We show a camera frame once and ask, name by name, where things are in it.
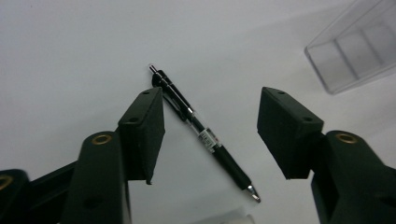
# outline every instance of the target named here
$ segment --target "transparent box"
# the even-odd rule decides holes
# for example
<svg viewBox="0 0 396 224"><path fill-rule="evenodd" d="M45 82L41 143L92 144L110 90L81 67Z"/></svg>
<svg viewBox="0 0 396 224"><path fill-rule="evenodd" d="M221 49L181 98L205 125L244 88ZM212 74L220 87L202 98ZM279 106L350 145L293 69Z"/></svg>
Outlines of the transparent box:
<svg viewBox="0 0 396 224"><path fill-rule="evenodd" d="M396 0L358 0L306 48L326 91L336 94L396 73Z"/></svg>

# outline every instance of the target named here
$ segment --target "pen clip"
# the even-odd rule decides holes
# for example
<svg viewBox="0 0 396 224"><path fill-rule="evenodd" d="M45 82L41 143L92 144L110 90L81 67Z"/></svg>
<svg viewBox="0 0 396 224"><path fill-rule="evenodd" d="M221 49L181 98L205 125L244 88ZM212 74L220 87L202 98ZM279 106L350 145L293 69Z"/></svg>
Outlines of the pen clip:
<svg viewBox="0 0 396 224"><path fill-rule="evenodd" d="M183 122L187 120L187 117L181 112L180 106L174 101L174 99L172 99L168 94L164 94L163 99L168 102Z"/></svg>

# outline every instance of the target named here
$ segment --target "brass insert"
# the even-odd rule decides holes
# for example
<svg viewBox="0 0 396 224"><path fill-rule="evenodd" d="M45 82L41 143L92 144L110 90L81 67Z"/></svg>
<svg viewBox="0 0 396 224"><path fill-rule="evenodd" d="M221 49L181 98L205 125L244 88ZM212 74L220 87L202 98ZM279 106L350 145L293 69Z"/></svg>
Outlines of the brass insert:
<svg viewBox="0 0 396 224"><path fill-rule="evenodd" d="M97 135L92 139L94 145L103 145L111 141L111 136L108 134Z"/></svg>
<svg viewBox="0 0 396 224"><path fill-rule="evenodd" d="M347 134L347 133L338 133L335 135L335 137L338 138L338 140L348 143L348 144L355 144L358 142L358 139L356 139L356 137Z"/></svg>
<svg viewBox="0 0 396 224"><path fill-rule="evenodd" d="M10 175L0 175L0 190L5 189L12 183L12 180L14 180L14 178Z"/></svg>

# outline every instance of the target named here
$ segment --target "retractable pen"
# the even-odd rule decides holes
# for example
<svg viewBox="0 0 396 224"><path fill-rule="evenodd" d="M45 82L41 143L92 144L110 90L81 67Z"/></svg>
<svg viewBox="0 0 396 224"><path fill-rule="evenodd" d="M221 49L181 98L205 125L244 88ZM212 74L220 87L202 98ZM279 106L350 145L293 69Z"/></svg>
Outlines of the retractable pen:
<svg viewBox="0 0 396 224"><path fill-rule="evenodd" d="M157 70L152 64L149 65L149 70L152 72L152 86L163 88L164 100L172 106L181 120L187 122L195 130L198 138L216 158L221 167L231 176L235 184L241 190L246 190L257 203L260 203L260 196L251 184L250 178L239 167L213 132L198 119L190 103L184 98L165 72Z"/></svg>

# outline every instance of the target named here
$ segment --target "black plastic housing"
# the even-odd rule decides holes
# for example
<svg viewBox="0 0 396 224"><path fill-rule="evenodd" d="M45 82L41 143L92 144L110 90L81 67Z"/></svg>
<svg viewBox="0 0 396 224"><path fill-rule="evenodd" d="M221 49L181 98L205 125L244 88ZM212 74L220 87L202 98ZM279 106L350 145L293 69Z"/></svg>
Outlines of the black plastic housing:
<svg viewBox="0 0 396 224"><path fill-rule="evenodd" d="M308 178L323 120L284 91L263 87L257 129L287 179Z"/></svg>

